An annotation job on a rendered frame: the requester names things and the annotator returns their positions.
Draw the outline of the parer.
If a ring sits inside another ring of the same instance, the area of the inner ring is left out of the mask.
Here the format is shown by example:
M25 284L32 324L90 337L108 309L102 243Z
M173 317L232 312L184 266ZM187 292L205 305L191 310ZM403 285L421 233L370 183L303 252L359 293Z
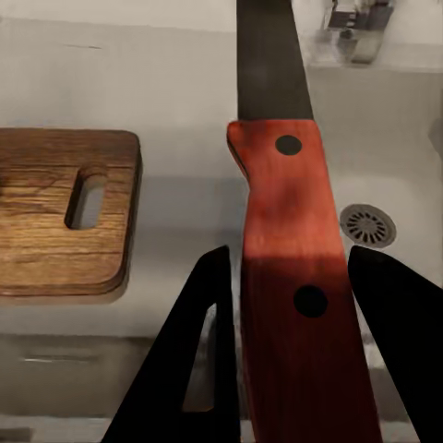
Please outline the parer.
M237 118L249 185L240 279L256 443L383 443L291 0L236 0Z

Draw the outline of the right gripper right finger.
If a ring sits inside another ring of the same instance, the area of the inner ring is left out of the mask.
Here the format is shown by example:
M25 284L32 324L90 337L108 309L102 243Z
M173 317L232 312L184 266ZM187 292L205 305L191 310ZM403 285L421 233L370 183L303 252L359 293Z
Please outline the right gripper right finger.
M443 443L443 289L395 257L353 245L348 272L420 443Z

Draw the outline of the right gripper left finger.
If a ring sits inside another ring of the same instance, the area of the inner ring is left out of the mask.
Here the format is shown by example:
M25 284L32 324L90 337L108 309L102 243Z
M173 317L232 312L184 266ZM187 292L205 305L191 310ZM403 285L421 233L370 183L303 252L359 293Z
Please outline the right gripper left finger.
M214 409L181 412L214 303ZM241 443L229 246L204 254L192 269L101 443Z

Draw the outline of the cutting board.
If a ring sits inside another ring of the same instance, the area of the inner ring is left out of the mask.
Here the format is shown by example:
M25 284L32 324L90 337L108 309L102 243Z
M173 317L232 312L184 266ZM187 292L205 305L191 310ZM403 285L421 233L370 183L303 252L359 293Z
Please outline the cutting board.
M102 294L125 276L141 149L127 130L0 128L0 296ZM71 230L87 176L97 223Z

